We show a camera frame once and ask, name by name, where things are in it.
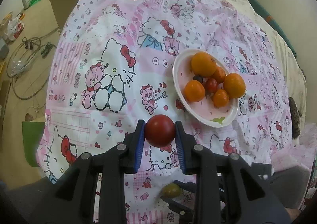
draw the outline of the dark furry object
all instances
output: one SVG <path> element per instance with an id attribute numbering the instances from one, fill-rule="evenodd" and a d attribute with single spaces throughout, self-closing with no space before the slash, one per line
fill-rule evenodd
<path id="1" fill-rule="evenodd" d="M 288 98 L 288 102 L 292 118 L 293 139 L 296 139 L 301 133 L 299 126 L 302 114 L 298 111 L 295 100 L 292 97 Z"/>

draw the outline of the pink patterned cloth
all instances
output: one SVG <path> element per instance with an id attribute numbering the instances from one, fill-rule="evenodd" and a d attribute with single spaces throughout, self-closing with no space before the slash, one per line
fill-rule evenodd
<path id="1" fill-rule="evenodd" d="M 229 126 L 204 126 L 179 101 L 172 67 L 187 48 L 207 51 L 243 77 L 246 93 Z M 104 153 L 139 119 L 156 114 L 182 121 L 214 153 L 236 151 L 248 163 L 270 163 L 273 152 L 292 142 L 287 87 L 271 43 L 225 0 L 80 0 L 62 31 L 48 85 L 37 159 L 53 183 L 81 153 Z M 145 142 L 140 173 L 125 176 L 129 222 L 178 221 L 158 199 L 165 184 L 195 180 L 178 166 L 174 142 L 161 149 Z"/>

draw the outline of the white plastic bag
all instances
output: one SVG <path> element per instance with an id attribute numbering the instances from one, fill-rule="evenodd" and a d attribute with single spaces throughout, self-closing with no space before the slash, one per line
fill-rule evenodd
<path id="1" fill-rule="evenodd" d="M 12 19 L 12 21 L 9 21 L 6 35 L 8 36 L 9 40 L 15 41 L 23 29 L 24 23 L 21 22 L 18 17 L 16 17 Z"/>

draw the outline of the orange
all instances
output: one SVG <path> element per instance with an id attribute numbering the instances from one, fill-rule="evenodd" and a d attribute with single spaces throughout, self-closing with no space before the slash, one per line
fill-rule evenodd
<path id="1" fill-rule="evenodd" d="M 212 96 L 212 101 L 216 108 L 225 107 L 229 103 L 229 95 L 225 90 L 218 90 Z"/>
<path id="2" fill-rule="evenodd" d="M 184 95 L 188 102 L 198 102 L 205 97 L 205 88 L 200 82 L 191 80 L 184 88 Z"/>
<path id="3" fill-rule="evenodd" d="M 225 77 L 223 88 L 231 99 L 240 98 L 245 93 L 245 83 L 237 73 L 230 73 Z"/>
<path id="4" fill-rule="evenodd" d="M 198 52 L 191 58 L 191 69 L 195 75 L 211 77 L 216 67 L 215 59 L 206 52 Z"/>
<path id="5" fill-rule="evenodd" d="M 217 83 L 223 83 L 224 78 L 226 77 L 226 72 L 220 66 L 216 67 L 216 71 L 212 75 L 212 78 L 217 81 Z"/>

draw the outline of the oval plate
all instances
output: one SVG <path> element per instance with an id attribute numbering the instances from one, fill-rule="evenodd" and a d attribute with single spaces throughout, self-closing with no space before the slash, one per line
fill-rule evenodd
<path id="1" fill-rule="evenodd" d="M 193 80 L 194 77 L 194 73 L 191 71 L 191 58 L 200 51 L 197 49 L 186 49 L 176 57 L 173 65 L 173 80 L 176 92 L 186 110 L 198 121 L 212 127 L 227 126 L 236 118 L 238 99 L 231 99 L 226 107 L 215 108 L 211 97 L 208 95 L 199 102 L 191 103 L 188 103 L 183 95 L 185 85 L 190 80 Z M 222 67 L 226 75 L 228 75 L 229 72 L 225 66 L 216 58 L 215 60 L 217 65 Z"/>

